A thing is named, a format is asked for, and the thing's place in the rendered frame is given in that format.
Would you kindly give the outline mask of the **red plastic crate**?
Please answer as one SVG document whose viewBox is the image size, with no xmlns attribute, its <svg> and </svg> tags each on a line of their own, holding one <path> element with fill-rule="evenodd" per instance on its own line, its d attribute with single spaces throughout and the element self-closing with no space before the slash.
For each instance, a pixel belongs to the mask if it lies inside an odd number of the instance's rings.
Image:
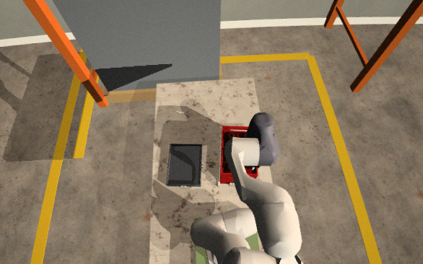
<svg viewBox="0 0 423 264">
<path fill-rule="evenodd" d="M 247 131 L 231 131 L 232 130 L 247 130 Z M 248 127 L 246 126 L 222 126 L 222 149 L 221 149 L 221 170 L 220 170 L 220 183 L 222 184 L 230 184 L 230 182 L 233 182 L 233 178 L 231 173 L 223 173 L 224 167 L 227 162 L 223 162 L 223 153 L 224 153 L 224 138 L 229 133 L 233 133 L 237 138 L 241 138 L 241 136 L 245 135 L 248 132 Z M 258 177 L 258 168 L 256 167 L 253 171 L 251 170 L 252 166 L 244 166 L 245 171 L 247 174 L 253 178 Z"/>
</svg>

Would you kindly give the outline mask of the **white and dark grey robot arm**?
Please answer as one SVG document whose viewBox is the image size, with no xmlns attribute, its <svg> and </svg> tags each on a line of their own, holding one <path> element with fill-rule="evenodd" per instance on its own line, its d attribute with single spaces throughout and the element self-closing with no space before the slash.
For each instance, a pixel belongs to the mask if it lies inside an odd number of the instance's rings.
<svg viewBox="0 0 423 264">
<path fill-rule="evenodd" d="M 224 155 L 237 194 L 249 208 L 205 216 L 192 223 L 191 239 L 206 250 L 209 264 L 303 264 L 297 255 L 302 239 L 291 196 L 273 183 L 249 176 L 244 168 L 275 163 L 279 142 L 273 129 L 273 116 L 256 113 L 246 138 L 232 137 L 225 144 Z M 245 240 L 257 231 L 264 251 L 250 249 Z"/>
</svg>

